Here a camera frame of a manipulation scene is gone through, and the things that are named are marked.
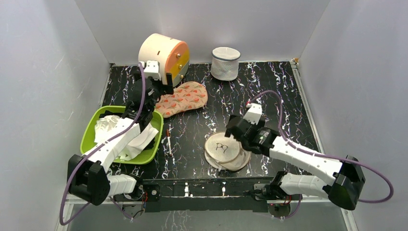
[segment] white mesh hamper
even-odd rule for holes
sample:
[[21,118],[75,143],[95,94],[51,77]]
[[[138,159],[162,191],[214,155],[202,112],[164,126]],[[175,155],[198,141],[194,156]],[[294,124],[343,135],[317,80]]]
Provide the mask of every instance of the white mesh hamper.
[[238,59],[241,53],[229,47],[218,47],[213,50],[211,74],[224,81],[234,80],[238,76]]

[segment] oven mitt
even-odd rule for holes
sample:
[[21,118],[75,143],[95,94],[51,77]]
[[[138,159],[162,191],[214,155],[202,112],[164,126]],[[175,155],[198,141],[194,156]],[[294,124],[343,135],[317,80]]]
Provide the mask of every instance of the oven mitt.
[[203,85],[187,82],[175,88],[173,95],[163,95],[156,104],[156,111],[160,112],[163,118],[169,118],[180,112],[204,107],[207,100],[207,90]]

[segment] orange panel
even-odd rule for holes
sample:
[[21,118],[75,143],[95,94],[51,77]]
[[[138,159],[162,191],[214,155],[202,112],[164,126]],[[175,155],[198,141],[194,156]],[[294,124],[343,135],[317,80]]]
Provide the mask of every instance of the orange panel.
[[165,66],[165,72],[169,73],[170,69],[174,66],[174,65],[184,65],[182,64],[180,61],[181,59],[177,57],[177,54],[180,54],[181,56],[183,56],[184,53],[189,51],[189,47],[187,46],[187,43],[184,41],[179,42],[171,51],[171,53],[169,54],[169,56],[167,57],[167,61],[166,61],[166,66]]

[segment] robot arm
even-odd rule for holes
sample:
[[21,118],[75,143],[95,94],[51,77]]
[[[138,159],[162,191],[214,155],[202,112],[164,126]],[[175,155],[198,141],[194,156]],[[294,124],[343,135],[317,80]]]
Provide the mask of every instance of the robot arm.
[[[123,174],[106,176],[106,173],[109,166],[118,158],[127,144],[135,142],[140,149],[143,149],[146,147],[146,144],[152,141],[157,133],[157,130],[150,126],[154,107],[162,95],[173,94],[171,74],[166,75],[165,80],[170,84],[165,85],[163,83],[164,79],[159,74],[159,63],[157,61],[147,61],[144,66],[146,78],[150,80],[146,81],[146,91],[137,91],[135,95],[131,96],[134,100],[127,103],[125,112],[121,114],[118,123],[108,132],[107,136],[113,137],[133,123],[141,103],[141,95],[145,94],[143,110],[140,112],[138,120],[121,136],[111,141],[103,142],[104,147],[84,162],[70,184],[69,192],[71,194],[94,205],[100,205],[108,196],[123,193],[132,194],[134,192],[137,183],[136,178]],[[100,144],[98,143],[84,155],[88,155],[95,149],[98,149]],[[83,156],[78,155],[73,155],[70,158],[68,162],[68,177],[82,159]]]
[[355,209],[365,183],[360,166],[305,154],[297,148],[313,150],[300,144],[295,144],[296,149],[292,148],[277,131],[264,127],[261,105],[252,103],[247,107],[249,109],[243,117],[230,117],[226,136],[233,135],[244,149],[254,154],[288,162],[312,174],[278,172],[270,185],[265,185],[261,192],[258,191],[259,198],[306,194],[328,198],[344,209]]

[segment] green basket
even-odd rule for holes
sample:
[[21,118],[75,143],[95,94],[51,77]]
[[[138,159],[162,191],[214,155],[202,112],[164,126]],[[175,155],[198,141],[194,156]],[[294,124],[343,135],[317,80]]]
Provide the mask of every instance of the green basket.
[[[125,107],[124,106],[104,106],[104,107],[99,108],[95,112],[92,119],[88,123],[84,136],[82,137],[81,147],[80,147],[82,154],[86,153],[87,151],[89,151],[96,145],[96,143],[94,142],[96,121],[98,121],[99,115],[105,113],[105,111],[110,111],[113,113],[123,113],[125,112]],[[162,132],[163,132],[162,114],[154,110],[153,119],[151,120],[150,123],[153,126],[153,128],[159,131],[154,138],[154,147],[152,149],[143,150],[138,156],[128,161],[116,159],[114,161],[115,163],[145,165],[154,159],[154,155],[156,155],[157,149],[159,148],[159,143],[160,143],[159,141],[162,137]]]

